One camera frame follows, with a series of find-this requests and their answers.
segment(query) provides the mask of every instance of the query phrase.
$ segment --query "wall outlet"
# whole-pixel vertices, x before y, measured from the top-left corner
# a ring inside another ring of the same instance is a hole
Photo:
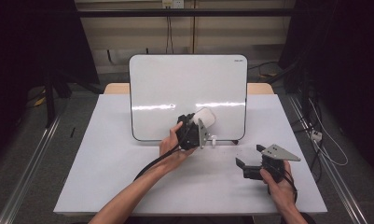
[[[162,0],[162,7],[163,8],[173,8],[173,0]]]
[[[173,8],[184,8],[184,0],[173,0]]]

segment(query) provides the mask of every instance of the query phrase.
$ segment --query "white eraser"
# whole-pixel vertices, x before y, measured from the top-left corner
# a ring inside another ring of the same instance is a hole
[[[202,108],[193,116],[193,122],[198,124],[198,119],[201,119],[206,128],[215,123],[215,114],[207,107]]]

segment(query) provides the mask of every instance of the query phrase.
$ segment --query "hand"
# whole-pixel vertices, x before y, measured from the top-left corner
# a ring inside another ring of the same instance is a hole
[[[177,132],[178,129],[181,128],[183,125],[183,122],[179,122],[177,125],[172,127],[170,129],[170,134],[168,137],[164,138],[160,144],[159,144],[159,154],[160,156],[174,148],[178,144],[178,138],[175,132]],[[196,148],[181,151],[176,150],[171,156],[163,159],[161,162],[159,162],[159,165],[164,165],[166,173],[174,170],[177,168],[190,154],[192,154],[195,151]]]
[[[292,179],[291,166],[288,161],[284,161],[284,169],[288,172],[285,172],[285,176],[288,179]],[[285,218],[287,223],[306,223],[295,206],[295,195],[291,185],[284,179],[276,183],[271,174],[265,169],[261,169],[259,172],[264,182],[269,185],[270,196],[276,204],[277,211]]]

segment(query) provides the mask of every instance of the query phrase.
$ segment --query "person's left hand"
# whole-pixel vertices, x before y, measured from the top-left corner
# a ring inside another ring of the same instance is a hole
[[[178,138],[175,132],[181,126],[183,125],[183,122],[179,122],[177,125],[172,127],[170,129],[170,134],[168,137],[164,138],[160,144],[159,144],[159,154],[160,156],[171,150],[173,147],[175,147],[178,144]],[[190,150],[177,150],[169,157],[163,159],[159,164],[165,166],[166,173],[174,170],[177,168],[190,154],[192,154],[195,151],[196,148],[190,149]]]

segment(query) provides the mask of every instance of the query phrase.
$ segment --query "white clip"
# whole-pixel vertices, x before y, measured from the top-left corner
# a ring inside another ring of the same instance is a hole
[[[212,146],[215,147],[216,135],[212,135]]]

